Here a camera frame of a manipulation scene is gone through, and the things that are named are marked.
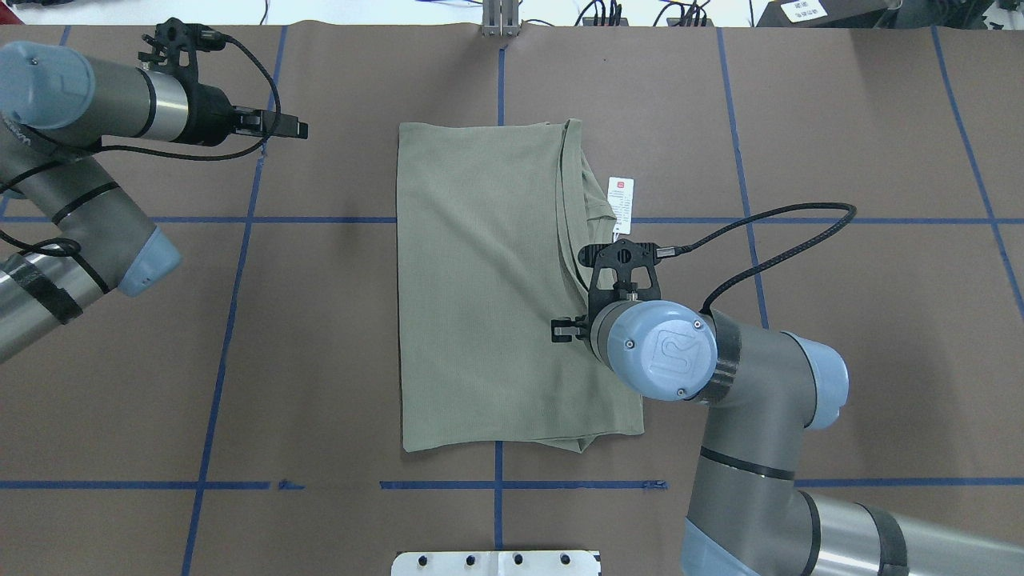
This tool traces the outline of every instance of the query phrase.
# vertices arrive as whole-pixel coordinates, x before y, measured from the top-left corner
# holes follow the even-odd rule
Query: black band
[[[43,305],[60,324],[82,316],[82,308],[63,288],[58,288],[45,274],[24,256],[14,254],[2,268],[3,272],[30,296]]]
[[[727,466],[737,468],[751,474],[756,474],[758,476],[763,476],[766,478],[773,478],[775,480],[787,480],[792,481],[797,478],[797,472],[794,470],[783,470],[779,468],[773,468],[771,466],[762,466],[761,464],[755,464],[754,462],[748,462],[746,460],[740,460],[739,458],[733,458],[732,456],[726,456],[721,452],[715,452],[714,450],[700,447],[700,455],[713,462],[718,462],[719,464],[725,464]]]
[[[857,505],[867,510],[874,521],[874,528],[879,531],[879,544],[882,554],[879,559],[879,576],[908,576],[910,569],[906,562],[906,540],[903,538],[903,530],[899,527],[899,522],[893,515],[866,504],[857,502]]]
[[[104,294],[111,293],[111,287],[106,285],[106,281],[103,280],[102,276],[99,276],[99,273],[96,272],[96,269],[92,268],[92,264],[85,261],[85,258],[82,257],[81,252],[76,252],[75,254],[72,254],[71,257],[76,262],[78,262],[78,265],[82,266],[82,270],[84,270],[85,274],[88,274],[89,278],[91,278],[92,281],[96,283],[96,286],[100,289],[100,291],[102,291]]]
[[[800,576],[811,576],[814,567],[818,564],[818,554],[821,553],[821,515],[818,513],[818,505],[814,503],[814,498],[803,490],[798,490],[800,495],[807,500],[807,509],[811,511],[811,552],[807,556],[807,565]]]
[[[145,78],[145,86],[150,88],[150,117],[145,119],[145,125],[142,126],[142,129],[132,136],[133,138],[141,138],[143,134],[150,131],[150,128],[153,127],[153,121],[157,118],[157,87],[153,85],[150,75],[141,68],[136,68],[135,70],[142,75],[142,78]]]
[[[742,352],[739,325],[717,310],[712,311],[712,319],[715,321],[718,363],[711,381],[693,399],[697,404],[715,404],[728,396],[739,370],[739,355]]]
[[[56,213],[53,214],[53,217],[50,218],[50,221],[55,224],[59,224],[60,220],[70,216],[72,212],[81,208],[86,202],[92,200],[93,198],[99,196],[100,194],[103,194],[104,192],[110,192],[116,188],[119,188],[118,182],[111,181],[106,182],[103,186],[98,186],[90,190],[89,192],[69,202],[68,205],[65,206],[63,208],[57,210]]]

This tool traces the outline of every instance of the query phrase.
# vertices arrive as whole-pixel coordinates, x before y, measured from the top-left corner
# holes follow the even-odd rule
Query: clothing tag
[[[614,240],[620,234],[629,234],[633,227],[633,178],[608,178],[608,204],[615,212]]]
[[[793,23],[812,20],[828,15],[828,12],[821,7],[821,2],[818,0],[798,0],[797,2],[782,4],[779,7],[785,12],[785,17],[790,18],[790,22]]]

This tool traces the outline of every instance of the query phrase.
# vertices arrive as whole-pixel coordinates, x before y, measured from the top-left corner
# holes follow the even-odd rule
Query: olive green fabric
[[[402,124],[398,308],[402,439],[412,452],[530,441],[582,452],[643,433],[641,398],[553,318],[586,313],[580,248],[615,217],[582,124]]]

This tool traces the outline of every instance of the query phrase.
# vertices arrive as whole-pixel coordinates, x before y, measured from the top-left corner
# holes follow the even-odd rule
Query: blue joint cap
[[[66,46],[11,42],[0,48],[0,113],[40,130],[72,124],[96,93],[92,65]]]
[[[135,256],[135,261],[128,268],[118,289],[129,296],[137,296],[150,286],[160,282],[180,263],[181,254],[178,253],[178,249],[171,244],[164,231],[157,227]]]
[[[814,408],[814,419],[807,427],[815,430],[827,428],[839,419],[839,410],[846,406],[846,400],[850,396],[850,374],[846,370],[846,362],[838,352],[822,343],[801,338],[791,332],[782,333],[797,340],[814,375],[818,401]]]
[[[680,565],[686,576],[759,576],[751,567],[712,540],[690,519],[686,519]]]
[[[654,400],[687,400],[715,374],[718,344],[690,308],[668,300],[640,302],[608,332],[608,365],[626,385]]]

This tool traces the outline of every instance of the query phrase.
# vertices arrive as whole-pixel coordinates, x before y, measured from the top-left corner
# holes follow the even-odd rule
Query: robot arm
[[[697,314],[662,300],[654,265],[671,248],[621,240],[584,248],[593,268],[587,317],[552,321],[552,339],[584,340],[646,398],[709,408],[686,517],[687,576],[1011,576],[1024,548],[794,486],[806,428],[846,404],[849,377],[833,348],[787,332]],[[631,282],[646,268],[651,287]],[[597,289],[605,270],[611,290]]]
[[[92,158],[137,149],[101,147],[102,136],[201,146],[232,133],[261,138],[245,153],[271,135],[307,136],[306,124],[280,114],[272,80],[275,112],[232,107],[221,90],[199,83],[197,51],[219,50],[233,39],[174,18],[144,39],[153,52],[139,54],[139,69],[59,46],[0,48],[0,76],[10,79],[0,87],[0,184],[5,194],[32,201],[62,233],[60,242],[19,246],[23,252],[0,265],[0,362],[115,288],[141,293],[181,260]],[[182,54],[187,66],[179,64]]]

